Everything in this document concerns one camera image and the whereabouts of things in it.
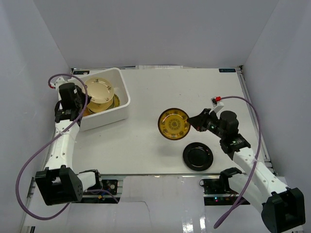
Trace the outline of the yellow square panda dish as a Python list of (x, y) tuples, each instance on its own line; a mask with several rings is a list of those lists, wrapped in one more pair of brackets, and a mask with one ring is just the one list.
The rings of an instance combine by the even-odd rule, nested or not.
[(111, 108), (113, 108), (113, 106), (114, 106), (114, 99), (112, 98), (111, 100), (109, 100), (106, 103), (94, 103), (91, 101), (87, 105), (87, 108), (92, 114), (96, 114), (96, 113), (100, 113), (100, 112), (106, 111), (108, 109), (111, 109)]

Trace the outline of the beige round patterned plate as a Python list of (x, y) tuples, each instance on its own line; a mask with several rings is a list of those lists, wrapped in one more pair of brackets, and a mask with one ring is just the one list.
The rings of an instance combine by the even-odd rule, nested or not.
[(91, 101), (97, 104), (107, 103), (114, 97), (114, 87), (104, 78), (89, 78), (85, 85)]

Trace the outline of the yellow ornate round plate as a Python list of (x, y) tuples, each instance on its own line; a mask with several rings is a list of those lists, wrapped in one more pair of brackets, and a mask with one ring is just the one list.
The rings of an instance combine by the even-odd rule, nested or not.
[(190, 131), (188, 114), (179, 108), (169, 108), (158, 118), (157, 127), (160, 134), (169, 140), (180, 140)]

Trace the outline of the round green-rimmed bamboo plate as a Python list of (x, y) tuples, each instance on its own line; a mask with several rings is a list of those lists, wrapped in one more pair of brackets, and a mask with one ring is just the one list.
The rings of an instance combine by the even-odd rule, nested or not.
[(121, 104), (120, 98), (118, 97), (118, 95), (114, 94), (113, 108), (119, 107), (120, 104)]

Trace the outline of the black round plate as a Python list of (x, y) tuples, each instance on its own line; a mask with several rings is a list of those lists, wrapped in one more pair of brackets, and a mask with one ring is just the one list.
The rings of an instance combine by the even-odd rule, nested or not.
[(184, 148), (183, 161), (189, 169), (202, 172), (211, 167), (213, 153), (207, 145), (193, 142)]

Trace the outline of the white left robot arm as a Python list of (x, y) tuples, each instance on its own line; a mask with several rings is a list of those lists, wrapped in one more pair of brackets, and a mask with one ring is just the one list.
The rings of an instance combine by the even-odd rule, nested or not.
[(74, 83), (56, 81), (59, 101), (55, 106), (55, 134), (58, 137), (51, 145), (49, 159), (35, 175), (35, 182), (46, 205), (78, 202), (89, 190), (97, 194), (103, 182), (98, 170), (75, 173), (72, 169), (76, 136), (80, 130), (78, 118), (89, 97)]

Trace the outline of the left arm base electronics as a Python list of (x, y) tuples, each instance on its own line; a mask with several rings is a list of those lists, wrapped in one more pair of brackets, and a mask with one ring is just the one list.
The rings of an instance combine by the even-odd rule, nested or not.
[(120, 201), (118, 188), (118, 180), (101, 180), (99, 187), (92, 187), (84, 192), (81, 203), (118, 204)]

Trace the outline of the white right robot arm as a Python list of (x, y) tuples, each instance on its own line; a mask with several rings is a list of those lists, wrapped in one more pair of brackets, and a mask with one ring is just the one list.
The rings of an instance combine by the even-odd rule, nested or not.
[(251, 145), (239, 133), (234, 112), (223, 111), (217, 117), (210, 109), (204, 109), (187, 122), (199, 132), (210, 131), (218, 136), (223, 152), (246, 173), (242, 175), (235, 167), (222, 171), (219, 187), (224, 193), (241, 193), (247, 179), (251, 178), (242, 197), (259, 211), (270, 232), (282, 233), (305, 224), (303, 193), (298, 188), (289, 188), (255, 158)]

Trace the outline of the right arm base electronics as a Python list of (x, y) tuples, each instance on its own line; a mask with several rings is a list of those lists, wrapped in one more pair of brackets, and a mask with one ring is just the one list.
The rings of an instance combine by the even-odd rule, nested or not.
[(204, 176), (199, 185), (203, 188), (205, 206), (231, 206), (239, 194), (235, 191), (226, 191), (219, 176)]

